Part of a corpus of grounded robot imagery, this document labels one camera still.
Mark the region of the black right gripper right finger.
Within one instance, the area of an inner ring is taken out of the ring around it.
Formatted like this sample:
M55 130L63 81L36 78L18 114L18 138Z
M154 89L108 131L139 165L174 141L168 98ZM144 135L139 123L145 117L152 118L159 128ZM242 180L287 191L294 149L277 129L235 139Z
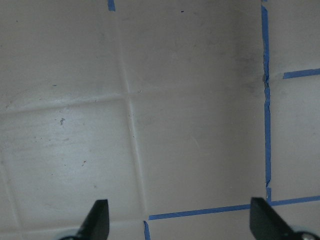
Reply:
M293 230L262 197L250 200L249 228L256 240L318 240L308 231Z

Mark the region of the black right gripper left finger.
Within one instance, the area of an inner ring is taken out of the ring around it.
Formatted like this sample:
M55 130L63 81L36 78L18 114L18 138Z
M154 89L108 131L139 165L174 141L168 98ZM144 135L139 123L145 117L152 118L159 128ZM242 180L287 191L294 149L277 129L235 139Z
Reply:
M73 237L75 240L107 240L110 232L107 199L96 200Z

